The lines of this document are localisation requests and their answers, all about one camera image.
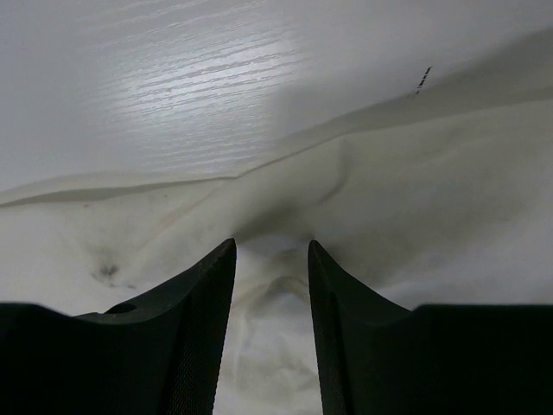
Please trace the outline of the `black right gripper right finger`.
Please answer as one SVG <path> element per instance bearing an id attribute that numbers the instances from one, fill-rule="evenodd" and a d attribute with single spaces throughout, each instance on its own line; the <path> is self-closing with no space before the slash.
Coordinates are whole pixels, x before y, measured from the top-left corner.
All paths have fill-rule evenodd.
<path id="1" fill-rule="evenodd" d="M 308 288 L 326 414 L 549 414 L 549 305 L 407 310 L 317 242 Z"/>

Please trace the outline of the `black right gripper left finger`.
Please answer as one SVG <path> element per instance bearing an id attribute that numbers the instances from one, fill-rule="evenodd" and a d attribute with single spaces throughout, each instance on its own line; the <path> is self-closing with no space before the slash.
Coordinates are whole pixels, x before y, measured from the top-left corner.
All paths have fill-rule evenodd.
<path id="1" fill-rule="evenodd" d="M 236 260 L 227 239 L 105 313 L 3 303 L 2 413 L 212 413 Z"/>

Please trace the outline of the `white t shirt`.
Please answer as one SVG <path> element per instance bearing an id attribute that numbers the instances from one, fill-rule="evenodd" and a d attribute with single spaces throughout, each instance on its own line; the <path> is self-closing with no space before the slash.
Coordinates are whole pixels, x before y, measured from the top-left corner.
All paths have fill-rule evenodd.
<path id="1" fill-rule="evenodd" d="M 552 299 L 552 32 L 503 47 L 414 98 L 348 113 L 241 176 L 38 195 L 1 204 L 32 221 L 38 261 L 2 254 L 2 276 L 64 310 L 99 309 L 238 244 L 218 412 L 321 410 L 307 249 L 404 305 Z"/>

